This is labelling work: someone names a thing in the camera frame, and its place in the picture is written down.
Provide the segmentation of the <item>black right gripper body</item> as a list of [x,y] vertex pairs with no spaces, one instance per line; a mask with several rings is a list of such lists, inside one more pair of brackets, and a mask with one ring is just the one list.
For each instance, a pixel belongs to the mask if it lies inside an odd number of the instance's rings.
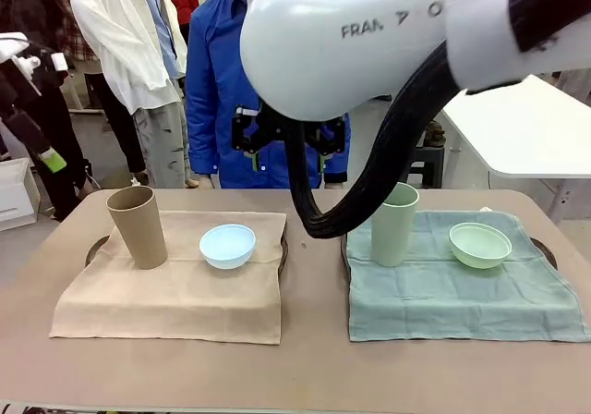
[[291,130],[300,128],[304,132],[302,140],[331,140],[332,132],[325,123],[302,122],[286,117],[272,109],[266,103],[259,108],[259,128],[271,135],[272,140],[285,141]]

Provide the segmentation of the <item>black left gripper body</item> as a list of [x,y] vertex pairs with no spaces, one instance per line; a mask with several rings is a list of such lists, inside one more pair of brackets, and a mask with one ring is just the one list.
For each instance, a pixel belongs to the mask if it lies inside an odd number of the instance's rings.
[[16,65],[1,66],[1,117],[12,116],[17,110],[40,96],[35,86]]

